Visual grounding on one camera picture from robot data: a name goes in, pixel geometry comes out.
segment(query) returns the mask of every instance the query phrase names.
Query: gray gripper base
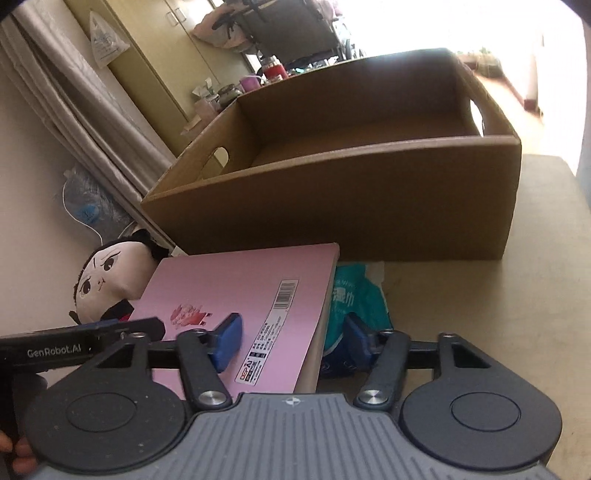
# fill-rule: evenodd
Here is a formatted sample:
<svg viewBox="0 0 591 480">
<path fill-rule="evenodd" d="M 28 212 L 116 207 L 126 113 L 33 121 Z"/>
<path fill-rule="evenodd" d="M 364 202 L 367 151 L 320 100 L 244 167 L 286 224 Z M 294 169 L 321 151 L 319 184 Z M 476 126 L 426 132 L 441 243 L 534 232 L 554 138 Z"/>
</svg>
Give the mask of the gray gripper base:
<svg viewBox="0 0 591 480">
<path fill-rule="evenodd" d="M 220 413 L 198 415 L 185 438 L 150 465 L 94 480 L 558 480 L 541 465 L 473 473 L 432 459 L 385 413 L 352 407 L 341 394 L 246 394 Z M 84 475 L 42 466 L 34 480 Z"/>
</svg>

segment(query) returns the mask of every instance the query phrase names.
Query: curtain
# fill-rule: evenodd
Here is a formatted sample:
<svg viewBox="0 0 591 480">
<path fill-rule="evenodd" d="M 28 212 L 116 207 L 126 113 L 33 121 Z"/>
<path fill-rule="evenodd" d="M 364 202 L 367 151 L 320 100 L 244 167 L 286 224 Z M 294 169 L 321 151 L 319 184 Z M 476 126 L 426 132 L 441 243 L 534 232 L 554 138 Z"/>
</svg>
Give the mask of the curtain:
<svg viewBox="0 0 591 480">
<path fill-rule="evenodd" d="M 174 156 L 142 133 L 40 2 L 25 2 L 0 24 L 0 66 L 80 164 L 170 246 L 139 203 Z"/>
</svg>

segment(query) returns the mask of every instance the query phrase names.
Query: wooden cabinet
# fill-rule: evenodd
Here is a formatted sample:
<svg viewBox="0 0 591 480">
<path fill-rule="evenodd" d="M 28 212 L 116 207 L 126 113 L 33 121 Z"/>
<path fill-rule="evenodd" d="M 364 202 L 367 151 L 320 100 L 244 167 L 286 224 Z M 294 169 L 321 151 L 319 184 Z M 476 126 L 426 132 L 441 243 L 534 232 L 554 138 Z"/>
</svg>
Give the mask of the wooden cabinet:
<svg viewBox="0 0 591 480">
<path fill-rule="evenodd" d="M 212 11 L 209 0 L 65 0 L 89 34 L 90 11 L 103 16 L 132 45 L 109 67 L 170 150 L 189 143 L 180 135 L 194 116 L 192 91 L 207 78 L 218 88 L 251 72 L 240 54 L 190 35 Z"/>
</svg>

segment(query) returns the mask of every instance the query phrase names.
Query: teal plastic bag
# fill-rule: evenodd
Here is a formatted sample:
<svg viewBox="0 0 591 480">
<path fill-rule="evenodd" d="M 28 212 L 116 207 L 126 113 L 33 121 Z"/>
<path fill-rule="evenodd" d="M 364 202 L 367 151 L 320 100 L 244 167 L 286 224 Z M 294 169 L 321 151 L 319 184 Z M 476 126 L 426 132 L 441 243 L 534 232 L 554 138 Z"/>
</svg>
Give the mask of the teal plastic bag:
<svg viewBox="0 0 591 480">
<path fill-rule="evenodd" d="M 330 316 L 324 340 L 321 378 L 352 375 L 356 370 L 343 338 L 345 315 L 355 312 L 370 328 L 392 328 L 381 283 L 376 285 L 367 276 L 365 264 L 336 267 Z"/>
</svg>

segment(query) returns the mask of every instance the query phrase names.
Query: finger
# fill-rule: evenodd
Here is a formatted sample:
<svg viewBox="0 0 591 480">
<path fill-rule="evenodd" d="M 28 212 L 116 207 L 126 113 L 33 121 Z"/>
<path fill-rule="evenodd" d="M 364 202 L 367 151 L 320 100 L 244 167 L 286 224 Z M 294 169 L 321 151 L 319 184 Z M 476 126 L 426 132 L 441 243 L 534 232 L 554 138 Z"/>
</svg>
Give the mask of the finger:
<svg viewBox="0 0 591 480">
<path fill-rule="evenodd" d="M 0 452 L 12 452 L 12 441 L 6 436 L 4 432 L 0 432 Z"/>
<path fill-rule="evenodd" d="M 14 447 L 17 456 L 19 457 L 32 457 L 33 451 L 31 450 L 31 445 L 26 438 L 22 438 L 17 442 L 17 445 Z"/>
<path fill-rule="evenodd" d="M 12 469 L 17 475 L 28 475 L 37 468 L 37 460 L 34 457 L 17 458 L 12 463 Z"/>
</svg>

